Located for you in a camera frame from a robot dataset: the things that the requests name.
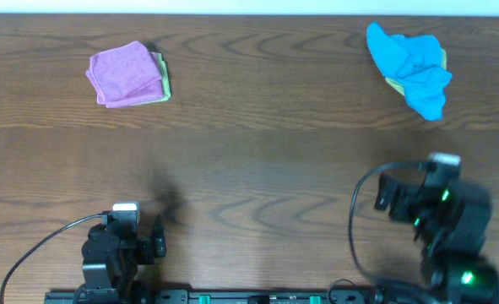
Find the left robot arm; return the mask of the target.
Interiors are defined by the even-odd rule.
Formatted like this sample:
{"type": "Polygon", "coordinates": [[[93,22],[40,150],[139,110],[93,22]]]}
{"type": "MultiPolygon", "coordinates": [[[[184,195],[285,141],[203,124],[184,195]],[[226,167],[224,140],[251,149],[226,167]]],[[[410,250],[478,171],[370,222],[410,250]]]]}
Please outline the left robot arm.
{"type": "Polygon", "coordinates": [[[136,211],[110,211],[100,217],[81,249],[84,283],[73,293],[72,303],[153,303],[149,289],[134,278],[140,265],[152,265],[166,255],[161,217],[155,217],[146,237],[138,236],[136,211]]]}

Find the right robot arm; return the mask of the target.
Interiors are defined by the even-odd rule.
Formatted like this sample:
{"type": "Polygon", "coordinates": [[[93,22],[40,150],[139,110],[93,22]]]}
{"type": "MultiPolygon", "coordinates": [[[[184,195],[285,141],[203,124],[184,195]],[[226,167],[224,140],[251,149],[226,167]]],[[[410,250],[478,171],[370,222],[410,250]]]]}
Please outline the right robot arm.
{"type": "Polygon", "coordinates": [[[379,177],[375,209],[409,224],[421,240],[422,274],[430,292],[447,303],[499,303],[499,274],[480,254],[492,216],[481,185],[450,178],[435,185],[379,177]]]}

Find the blue microfiber cloth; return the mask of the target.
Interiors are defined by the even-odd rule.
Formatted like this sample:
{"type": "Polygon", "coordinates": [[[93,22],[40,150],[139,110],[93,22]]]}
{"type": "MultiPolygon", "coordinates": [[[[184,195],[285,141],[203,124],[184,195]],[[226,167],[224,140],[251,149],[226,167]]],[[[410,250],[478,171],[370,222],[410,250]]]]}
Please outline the blue microfiber cloth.
{"type": "Polygon", "coordinates": [[[366,29],[366,43],[384,78],[404,86],[406,104],[425,120],[443,119],[444,89],[452,74],[441,68],[442,47],[433,35],[389,35],[376,21],[366,29]]]}

